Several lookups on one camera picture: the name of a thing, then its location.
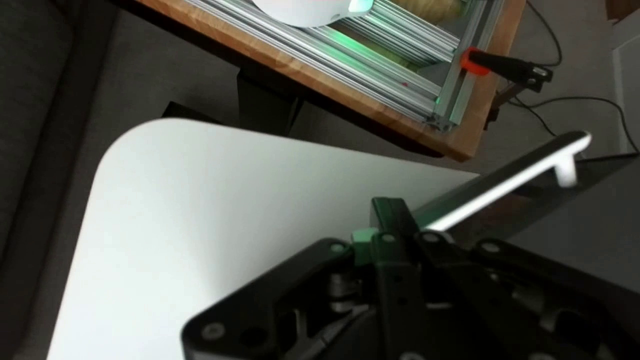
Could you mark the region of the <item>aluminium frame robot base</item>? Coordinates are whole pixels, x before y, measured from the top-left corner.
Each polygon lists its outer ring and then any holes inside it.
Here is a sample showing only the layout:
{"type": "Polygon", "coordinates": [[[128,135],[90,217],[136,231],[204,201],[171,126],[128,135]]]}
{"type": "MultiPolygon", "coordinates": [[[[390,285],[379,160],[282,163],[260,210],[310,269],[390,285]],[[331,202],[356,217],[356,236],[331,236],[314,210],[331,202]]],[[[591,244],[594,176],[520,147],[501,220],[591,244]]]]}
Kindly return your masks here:
{"type": "Polygon", "coordinates": [[[123,0],[144,20],[415,153],[476,157],[496,95],[462,54],[504,54],[525,0],[462,0],[449,25],[363,0],[331,27],[296,29],[260,0],[123,0]]]}

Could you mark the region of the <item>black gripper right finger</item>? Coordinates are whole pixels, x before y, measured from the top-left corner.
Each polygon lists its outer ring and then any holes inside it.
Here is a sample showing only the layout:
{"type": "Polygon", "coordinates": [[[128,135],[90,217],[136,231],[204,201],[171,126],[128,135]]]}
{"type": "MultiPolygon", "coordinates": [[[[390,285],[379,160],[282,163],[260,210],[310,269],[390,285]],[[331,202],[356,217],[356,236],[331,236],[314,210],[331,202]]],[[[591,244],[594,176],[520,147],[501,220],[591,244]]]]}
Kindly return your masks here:
{"type": "Polygon", "coordinates": [[[502,240],[417,236],[476,360],[640,360],[638,294],[502,240]]]}

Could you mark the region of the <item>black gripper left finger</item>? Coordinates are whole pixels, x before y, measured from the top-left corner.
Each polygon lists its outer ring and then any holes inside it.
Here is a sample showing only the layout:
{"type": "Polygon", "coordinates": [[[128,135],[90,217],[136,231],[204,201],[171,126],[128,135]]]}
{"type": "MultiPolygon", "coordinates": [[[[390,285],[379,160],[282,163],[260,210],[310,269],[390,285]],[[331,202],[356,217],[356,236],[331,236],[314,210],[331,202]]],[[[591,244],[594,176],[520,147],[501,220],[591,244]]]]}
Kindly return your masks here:
{"type": "Polygon", "coordinates": [[[182,329],[187,360],[282,360],[304,337],[341,319],[331,277],[355,260],[351,244],[324,238],[296,253],[182,329]]]}

